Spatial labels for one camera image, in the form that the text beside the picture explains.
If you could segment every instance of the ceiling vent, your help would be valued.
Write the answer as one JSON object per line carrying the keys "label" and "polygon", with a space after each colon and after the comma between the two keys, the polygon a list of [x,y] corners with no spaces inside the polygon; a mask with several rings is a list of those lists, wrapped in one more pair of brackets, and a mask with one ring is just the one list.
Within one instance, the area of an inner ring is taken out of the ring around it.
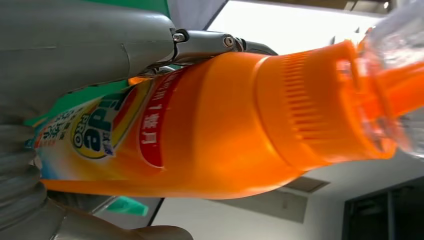
{"label": "ceiling vent", "polygon": [[317,179],[313,179],[313,178],[310,178],[310,177],[301,176],[301,177],[289,182],[284,187],[311,194],[311,193],[317,191],[318,189],[323,188],[324,186],[326,186],[328,184],[329,184],[329,182],[327,182],[327,181],[322,181],[322,180],[317,180]]}

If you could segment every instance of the green object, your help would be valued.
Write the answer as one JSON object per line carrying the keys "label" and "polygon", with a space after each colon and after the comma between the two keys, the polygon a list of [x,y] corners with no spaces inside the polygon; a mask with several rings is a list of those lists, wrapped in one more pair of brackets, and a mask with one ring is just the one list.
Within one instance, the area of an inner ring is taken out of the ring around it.
{"label": "green object", "polygon": [[[167,0],[87,0],[87,1],[117,5],[122,7],[144,9],[144,10],[159,12],[168,17],[170,16]],[[128,87],[128,81],[122,80],[118,82],[103,84],[100,86],[86,87],[82,90],[66,94],[65,96],[59,98],[56,101],[56,103],[50,109],[48,113],[40,117],[30,119],[26,121],[25,124],[32,126],[36,122],[38,122],[40,119],[52,118],[65,110],[73,108],[89,100],[92,100],[107,94],[116,93],[119,90],[126,87]]]}
{"label": "green object", "polygon": [[106,210],[114,213],[132,214],[145,217],[149,212],[149,207],[132,198],[121,196],[109,205]]}

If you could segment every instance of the tide logo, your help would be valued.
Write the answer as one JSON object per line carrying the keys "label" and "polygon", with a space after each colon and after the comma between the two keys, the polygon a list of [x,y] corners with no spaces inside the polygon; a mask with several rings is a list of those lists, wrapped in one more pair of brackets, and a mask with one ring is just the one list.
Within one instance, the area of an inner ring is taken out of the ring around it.
{"label": "tide logo", "polygon": [[152,85],[153,81],[145,81],[88,103],[71,129],[72,145],[78,154],[89,159],[115,156]]}

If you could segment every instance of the red label band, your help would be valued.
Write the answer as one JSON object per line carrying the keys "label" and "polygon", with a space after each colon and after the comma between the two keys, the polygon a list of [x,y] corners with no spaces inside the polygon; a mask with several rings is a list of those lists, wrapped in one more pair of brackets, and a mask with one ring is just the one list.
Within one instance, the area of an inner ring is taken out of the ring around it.
{"label": "red label band", "polygon": [[162,168],[161,133],[165,112],[184,69],[174,71],[159,79],[161,81],[152,93],[144,110],[139,133],[141,154],[146,162],[155,168]]}

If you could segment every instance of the bottle label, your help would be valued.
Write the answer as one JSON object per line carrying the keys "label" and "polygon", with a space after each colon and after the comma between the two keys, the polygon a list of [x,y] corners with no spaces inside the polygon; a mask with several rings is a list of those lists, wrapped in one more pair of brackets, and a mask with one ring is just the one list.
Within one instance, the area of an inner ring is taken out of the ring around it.
{"label": "bottle label", "polygon": [[162,125],[183,70],[83,103],[36,127],[43,179],[128,180],[164,164]]}

